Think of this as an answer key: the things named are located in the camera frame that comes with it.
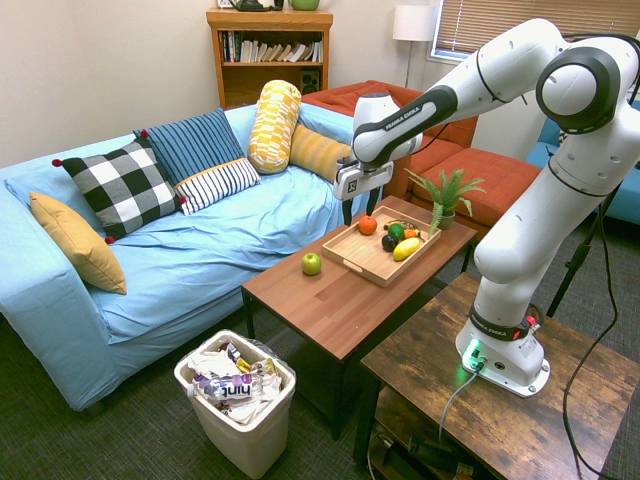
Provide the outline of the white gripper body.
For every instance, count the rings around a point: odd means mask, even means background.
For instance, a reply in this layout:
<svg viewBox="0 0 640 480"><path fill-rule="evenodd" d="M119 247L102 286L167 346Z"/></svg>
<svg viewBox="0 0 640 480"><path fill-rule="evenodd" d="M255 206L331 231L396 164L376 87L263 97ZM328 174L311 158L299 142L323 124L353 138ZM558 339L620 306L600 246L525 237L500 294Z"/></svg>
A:
<svg viewBox="0 0 640 480"><path fill-rule="evenodd" d="M393 163L367 170L367 165L357 160L343 158L336 163L333 194L340 201L346 201L362 193L383 187L391 181Z"/></svg>

